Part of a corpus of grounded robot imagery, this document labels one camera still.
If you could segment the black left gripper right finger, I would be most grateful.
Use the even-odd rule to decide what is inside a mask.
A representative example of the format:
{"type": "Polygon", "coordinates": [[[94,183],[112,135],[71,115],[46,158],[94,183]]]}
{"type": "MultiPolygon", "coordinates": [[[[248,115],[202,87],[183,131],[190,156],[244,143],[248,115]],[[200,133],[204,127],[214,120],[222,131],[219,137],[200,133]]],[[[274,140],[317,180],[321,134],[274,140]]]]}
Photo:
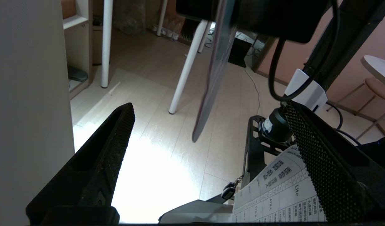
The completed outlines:
{"type": "Polygon", "coordinates": [[[353,145],[306,106],[282,104],[328,222],[385,222],[385,137],[353,145]]]}

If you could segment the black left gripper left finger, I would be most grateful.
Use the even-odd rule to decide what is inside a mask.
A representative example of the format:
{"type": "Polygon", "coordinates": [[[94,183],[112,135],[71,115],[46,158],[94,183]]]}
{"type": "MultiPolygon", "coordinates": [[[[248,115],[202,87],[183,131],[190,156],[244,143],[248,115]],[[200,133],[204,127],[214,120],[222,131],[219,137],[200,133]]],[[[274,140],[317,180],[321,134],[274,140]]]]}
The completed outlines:
{"type": "Polygon", "coordinates": [[[31,225],[118,225],[111,203],[135,123],[117,107],[26,207],[31,225]]]}

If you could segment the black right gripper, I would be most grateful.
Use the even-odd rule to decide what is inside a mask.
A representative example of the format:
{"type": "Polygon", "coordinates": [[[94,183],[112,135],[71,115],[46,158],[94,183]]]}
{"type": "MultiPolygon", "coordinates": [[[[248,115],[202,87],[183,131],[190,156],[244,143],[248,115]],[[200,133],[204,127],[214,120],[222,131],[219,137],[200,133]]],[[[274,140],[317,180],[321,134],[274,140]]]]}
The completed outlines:
{"type": "MultiPolygon", "coordinates": [[[[177,0],[176,12],[195,21],[217,21],[218,8],[224,0],[177,0]]],[[[252,31],[297,43],[308,43],[330,0],[239,0],[236,24],[252,31]]]]}

